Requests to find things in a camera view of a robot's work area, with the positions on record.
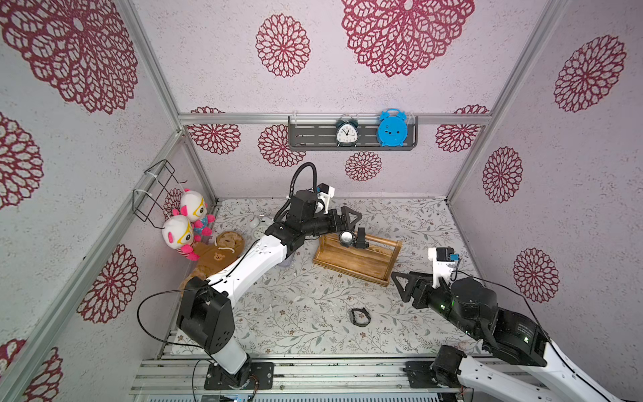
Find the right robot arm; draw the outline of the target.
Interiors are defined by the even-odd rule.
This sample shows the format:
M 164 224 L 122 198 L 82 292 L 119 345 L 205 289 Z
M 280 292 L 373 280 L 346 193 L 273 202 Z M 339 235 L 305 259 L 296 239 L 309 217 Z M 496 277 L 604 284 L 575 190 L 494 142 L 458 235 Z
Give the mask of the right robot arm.
M 412 361 L 410 385 L 480 391 L 502 401 L 616 401 L 617 396 L 575 365 L 549 335 L 521 313 L 499 307 L 495 291 L 473 277 L 433 286 L 430 275 L 392 274 L 403 302 L 430 308 L 469 337 L 482 342 L 494 358 L 529 373 L 531 385 L 481 363 L 458 348 L 443 345 L 431 363 Z

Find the wooden watch stand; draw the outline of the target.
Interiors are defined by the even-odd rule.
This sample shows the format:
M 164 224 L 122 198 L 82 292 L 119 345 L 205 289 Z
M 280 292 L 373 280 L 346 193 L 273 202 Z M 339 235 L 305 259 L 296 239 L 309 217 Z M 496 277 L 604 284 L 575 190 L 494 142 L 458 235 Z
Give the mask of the wooden watch stand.
M 400 251 L 402 241 L 392 241 L 378 236 L 365 236 L 367 249 L 342 246 L 337 234 L 325 234 L 313 263 L 361 280 L 387 287 Z

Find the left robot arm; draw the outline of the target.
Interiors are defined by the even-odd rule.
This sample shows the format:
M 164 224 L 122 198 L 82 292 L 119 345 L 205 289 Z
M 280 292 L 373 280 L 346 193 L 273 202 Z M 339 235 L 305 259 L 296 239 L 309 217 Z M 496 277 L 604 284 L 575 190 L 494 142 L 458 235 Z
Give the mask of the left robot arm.
M 347 206 L 329 207 L 323 186 L 291 195 L 273 223 L 246 253 L 205 280 L 191 279 L 184 289 L 177 325 L 213 360 L 225 387 L 241 389 L 251 381 L 251 357 L 234 338 L 233 309 L 271 268 L 283 263 L 312 237 L 336 235 L 349 246 L 362 214 Z

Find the black watch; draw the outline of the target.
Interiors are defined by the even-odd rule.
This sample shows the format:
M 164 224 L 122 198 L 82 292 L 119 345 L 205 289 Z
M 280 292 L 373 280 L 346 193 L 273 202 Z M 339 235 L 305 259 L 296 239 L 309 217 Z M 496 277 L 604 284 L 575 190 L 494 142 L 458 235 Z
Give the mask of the black watch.
M 360 250 L 368 249 L 369 243 L 368 243 L 368 240 L 367 240 L 366 231 L 365 231 L 365 229 L 363 227 L 358 228 L 358 233 L 357 233 L 357 236 L 355 238 L 355 241 L 353 242 L 353 246 L 356 249 L 360 249 Z
M 372 317 L 367 308 L 352 308 L 349 311 L 350 323 L 359 328 L 366 328 L 370 325 Z
M 345 230 L 338 235 L 340 244 L 344 247 L 351 247 L 355 241 L 355 234 L 353 231 Z

